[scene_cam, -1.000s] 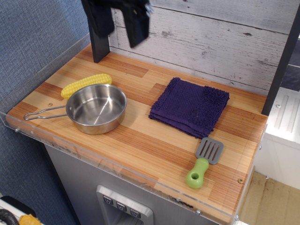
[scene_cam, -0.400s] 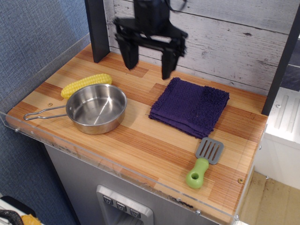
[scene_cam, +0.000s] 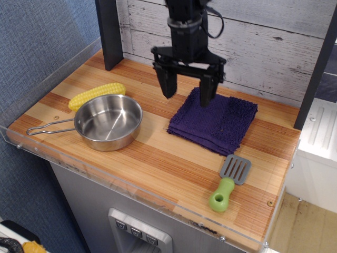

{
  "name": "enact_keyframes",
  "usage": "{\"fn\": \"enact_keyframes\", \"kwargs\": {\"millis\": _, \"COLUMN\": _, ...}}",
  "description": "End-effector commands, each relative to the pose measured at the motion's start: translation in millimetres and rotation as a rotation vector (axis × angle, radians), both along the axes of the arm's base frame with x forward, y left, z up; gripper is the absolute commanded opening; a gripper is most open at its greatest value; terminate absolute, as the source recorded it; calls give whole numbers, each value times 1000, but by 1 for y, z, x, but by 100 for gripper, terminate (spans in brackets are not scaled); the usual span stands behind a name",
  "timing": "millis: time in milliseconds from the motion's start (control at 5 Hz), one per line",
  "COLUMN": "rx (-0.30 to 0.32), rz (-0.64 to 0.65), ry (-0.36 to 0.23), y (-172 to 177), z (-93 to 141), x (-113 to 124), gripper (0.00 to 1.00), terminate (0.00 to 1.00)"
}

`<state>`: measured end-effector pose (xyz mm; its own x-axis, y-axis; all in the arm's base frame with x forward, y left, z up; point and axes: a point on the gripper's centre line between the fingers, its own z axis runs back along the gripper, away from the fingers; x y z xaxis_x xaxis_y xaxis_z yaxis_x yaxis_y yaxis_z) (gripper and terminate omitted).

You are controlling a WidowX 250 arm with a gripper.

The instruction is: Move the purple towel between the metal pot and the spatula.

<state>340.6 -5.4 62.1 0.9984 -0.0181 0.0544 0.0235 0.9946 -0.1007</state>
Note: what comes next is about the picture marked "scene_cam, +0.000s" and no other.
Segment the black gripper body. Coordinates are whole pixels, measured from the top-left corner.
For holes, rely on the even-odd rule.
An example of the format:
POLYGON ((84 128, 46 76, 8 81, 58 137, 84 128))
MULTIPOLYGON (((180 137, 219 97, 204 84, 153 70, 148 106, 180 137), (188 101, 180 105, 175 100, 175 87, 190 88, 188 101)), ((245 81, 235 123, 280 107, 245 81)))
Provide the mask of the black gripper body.
POLYGON ((201 79, 204 75, 224 81, 226 60, 208 48, 209 38, 217 38, 208 31, 207 22, 169 22, 171 46, 153 47, 154 62, 171 68, 178 75, 201 79))

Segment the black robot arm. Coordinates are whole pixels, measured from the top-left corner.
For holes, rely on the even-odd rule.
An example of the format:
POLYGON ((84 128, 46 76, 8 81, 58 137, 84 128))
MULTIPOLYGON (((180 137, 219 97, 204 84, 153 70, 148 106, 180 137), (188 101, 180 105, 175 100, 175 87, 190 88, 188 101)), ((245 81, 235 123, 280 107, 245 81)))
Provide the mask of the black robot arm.
POLYGON ((207 6, 207 1, 166 1, 167 24, 171 30, 170 47, 153 47, 154 69, 166 98, 177 90, 177 75, 200 80, 200 103, 209 105, 217 86, 224 81, 226 59, 208 49, 208 13, 219 12, 207 6))

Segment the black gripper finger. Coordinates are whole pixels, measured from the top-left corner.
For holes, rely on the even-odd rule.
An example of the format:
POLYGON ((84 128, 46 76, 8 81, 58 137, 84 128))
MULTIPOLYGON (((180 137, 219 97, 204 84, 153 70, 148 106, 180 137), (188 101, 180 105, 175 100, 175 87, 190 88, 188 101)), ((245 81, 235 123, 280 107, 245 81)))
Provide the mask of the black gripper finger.
POLYGON ((163 95, 169 99, 177 90, 177 74, 167 66, 154 63, 157 79, 159 81, 163 95))
POLYGON ((210 101, 215 97, 219 80, 210 75, 204 75, 200 79, 200 103, 201 107, 209 105, 210 101))

